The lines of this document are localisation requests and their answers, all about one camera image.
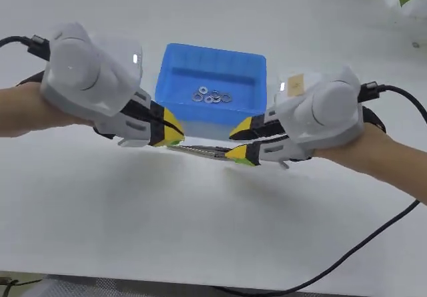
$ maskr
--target black cable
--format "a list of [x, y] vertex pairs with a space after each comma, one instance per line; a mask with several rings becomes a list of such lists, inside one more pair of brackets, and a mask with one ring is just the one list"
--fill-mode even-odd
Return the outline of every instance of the black cable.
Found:
[[6, 286], [6, 288], [5, 288], [5, 291], [3, 292], [3, 294], [1, 296], [2, 297], [8, 297], [12, 287], [35, 284], [35, 283], [40, 282], [40, 281], [42, 281], [42, 279], [32, 280], [30, 282], [19, 282], [19, 280], [12, 280], [7, 285], [3, 285], [3, 286]]
[[3, 46], [5, 46], [5, 45], [7, 45], [7, 44], [9, 44], [9, 43], [13, 43], [13, 42], [20, 42], [23, 45], [28, 46], [28, 45], [31, 44], [31, 39], [27, 38], [27, 37], [20, 37], [20, 36], [17, 36], [17, 35], [12, 36], [12, 37], [7, 37], [7, 38], [4, 38], [4, 39], [0, 40], [0, 48], [3, 47]]
[[[422, 106], [422, 104], [409, 92], [399, 88], [394, 87], [393, 85], [380, 85], [378, 86], [378, 93], [384, 92], [384, 91], [393, 91], [396, 93], [399, 93], [400, 95], [404, 96], [406, 99], [411, 101], [411, 103], [418, 109], [418, 111], [421, 113], [421, 116], [424, 118], [424, 121], [427, 123], [427, 111], [426, 108]], [[403, 212], [399, 213], [398, 215], [394, 216], [392, 219], [390, 219], [388, 222], [386, 222], [384, 225], [379, 227], [376, 231], [374, 231], [372, 234], [370, 234], [368, 237], [366, 237], [364, 240], [362, 240], [359, 244], [354, 246], [351, 250], [349, 250], [347, 253], [345, 253], [337, 262], [335, 262], [332, 266], [330, 266], [327, 270], [322, 272], [321, 274], [318, 274], [316, 277], [308, 280], [307, 282], [304, 282], [303, 284], [300, 284], [296, 287], [287, 289], [287, 290], [276, 290], [274, 292], [266, 292], [266, 293], [260, 293], [260, 294], [250, 294], [247, 292], [239, 292], [237, 290], [232, 290], [226, 287], [219, 287], [219, 286], [212, 286], [212, 288], [219, 290], [221, 292], [226, 292], [228, 294], [234, 295], [234, 296], [240, 296], [240, 297], [278, 297], [283, 296], [287, 294], [291, 294], [294, 292], [297, 292], [298, 290], [307, 288], [308, 286], [314, 284], [315, 282], [321, 280], [323, 277], [327, 276], [331, 272], [333, 272], [336, 268], [341, 266], [343, 262], [345, 262], [351, 255], [353, 255], [358, 250], [362, 249], [367, 243], [369, 243], [371, 240], [373, 240], [376, 236], [380, 235], [384, 230], [401, 220], [404, 216], [408, 215], [412, 210], [415, 209], [416, 206], [418, 206], [420, 202], [418, 200], [415, 200], [412, 202]]]
[[38, 279], [38, 280], [32, 280], [30, 282], [18, 282], [17, 284], [15, 284], [15, 286], [25, 286], [25, 285], [31, 285], [31, 284], [36, 284], [40, 281], [42, 281], [43, 279]]
[[34, 35], [31, 39], [28, 37], [12, 36], [4, 39], [0, 39], [0, 48], [13, 42], [20, 42], [27, 46], [27, 51], [35, 55], [36, 57], [42, 58], [43, 60], [49, 61], [51, 57], [51, 50], [49, 46], [49, 40], [46, 40], [38, 35]]
[[8, 297], [9, 292], [11, 291], [12, 287], [14, 287], [14, 285], [18, 282], [19, 280], [12, 280], [10, 283], [8, 283], [6, 285], [6, 289], [3, 292], [3, 294], [1, 295], [2, 297]]

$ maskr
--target blue container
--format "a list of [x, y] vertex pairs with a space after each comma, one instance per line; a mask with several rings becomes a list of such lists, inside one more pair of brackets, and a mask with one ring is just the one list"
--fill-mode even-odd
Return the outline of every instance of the blue container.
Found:
[[[267, 67], [262, 55], [170, 43], [161, 64], [155, 100], [182, 121], [235, 126], [264, 113]], [[192, 100], [199, 87], [231, 95], [228, 103]]]

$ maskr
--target black strap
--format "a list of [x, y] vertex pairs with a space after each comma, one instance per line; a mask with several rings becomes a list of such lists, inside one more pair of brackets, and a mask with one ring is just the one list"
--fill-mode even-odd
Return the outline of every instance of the black strap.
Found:
[[23, 85], [24, 83], [27, 83], [27, 82], [40, 82], [41, 83], [44, 75], [45, 75], [45, 72], [41, 71], [39, 73], [36, 73], [35, 75], [32, 75], [30, 78], [27, 78], [27, 79], [21, 81], [16, 86]]

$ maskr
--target human hand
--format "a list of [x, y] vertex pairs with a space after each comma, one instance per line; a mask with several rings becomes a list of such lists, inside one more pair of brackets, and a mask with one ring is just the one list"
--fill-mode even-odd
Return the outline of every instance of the human hand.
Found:
[[330, 149], [318, 149], [314, 156], [331, 160], [351, 170], [367, 174], [372, 171], [375, 159], [395, 141], [372, 123], [364, 124], [363, 134], [356, 140]]
[[5, 89], [3, 112], [3, 135], [17, 137], [33, 130], [64, 127], [79, 124], [90, 125], [90, 121], [74, 117], [48, 104], [40, 94], [40, 83], [27, 82]]

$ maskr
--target white table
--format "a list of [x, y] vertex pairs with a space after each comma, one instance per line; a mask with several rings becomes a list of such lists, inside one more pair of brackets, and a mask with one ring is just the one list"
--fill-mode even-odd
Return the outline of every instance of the white table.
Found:
[[[426, 49], [381, 0], [0, 0], [0, 18], [0, 37], [79, 21], [139, 38], [150, 93], [178, 42], [261, 53], [270, 84], [349, 63], [427, 103]], [[1, 87], [42, 67], [5, 47]], [[396, 139], [427, 149], [407, 101], [390, 93], [369, 106]], [[2, 270], [270, 289], [317, 275], [412, 201], [322, 160], [253, 169], [121, 149], [86, 127], [0, 140], [0, 192]], [[425, 296], [426, 218], [417, 208], [307, 291]]]

